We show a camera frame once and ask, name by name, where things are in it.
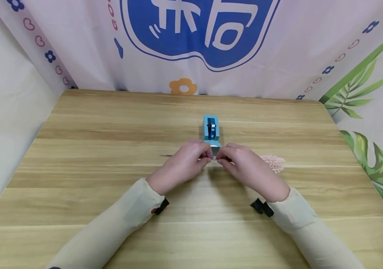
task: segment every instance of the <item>black cuff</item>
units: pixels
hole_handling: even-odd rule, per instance
[[[265,213],[266,216],[268,217],[272,217],[274,215],[274,212],[273,210],[270,208],[270,206],[268,206],[268,203],[265,202],[265,203],[262,203],[262,201],[260,201],[259,198],[256,199],[256,201],[254,201],[253,204],[250,205],[257,213],[259,213],[260,215],[262,215],[263,213]]]
[[[160,207],[158,207],[156,210],[154,210],[154,214],[156,215],[160,215],[160,213],[162,213],[162,211],[165,209],[165,207],[167,207],[169,205],[169,201],[165,198],[162,202],[162,204],[160,205]]]

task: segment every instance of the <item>hand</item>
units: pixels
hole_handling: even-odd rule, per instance
[[[211,159],[211,146],[201,139],[191,139],[149,175],[147,182],[155,192],[165,195],[177,185],[194,178]]]
[[[232,176],[268,202],[284,201],[290,193],[288,184],[248,147],[228,143],[220,148],[216,159]]]

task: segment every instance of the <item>long sleeve shirt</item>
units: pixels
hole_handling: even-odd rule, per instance
[[[86,225],[54,257],[48,269],[101,269],[126,238],[145,224],[160,207],[159,195],[143,178],[138,180],[109,209]],[[290,234],[311,268],[364,268],[313,208],[294,189],[287,199],[268,203],[271,217]]]

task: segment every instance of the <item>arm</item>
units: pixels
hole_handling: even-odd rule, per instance
[[[138,180],[109,209],[87,224],[70,240],[47,268],[102,268],[126,238],[152,216],[164,196],[145,179]]]
[[[296,189],[291,188],[284,201],[268,206],[274,212],[272,219],[291,235],[311,268],[364,268]]]
[[[54,257],[47,268],[100,269],[126,238],[160,207],[164,194],[195,177],[211,161],[211,147],[192,139],[147,179],[138,180],[109,209],[87,224]]]
[[[229,143],[219,150],[216,158],[236,179],[266,199],[274,212],[272,219],[291,235],[311,268],[364,268],[302,195],[249,148]]]

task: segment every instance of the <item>blue device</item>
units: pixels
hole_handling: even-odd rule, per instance
[[[220,138],[220,128],[217,116],[203,116],[202,134],[203,142],[209,143],[211,145],[212,154],[215,156],[221,147],[221,144],[218,142]]]

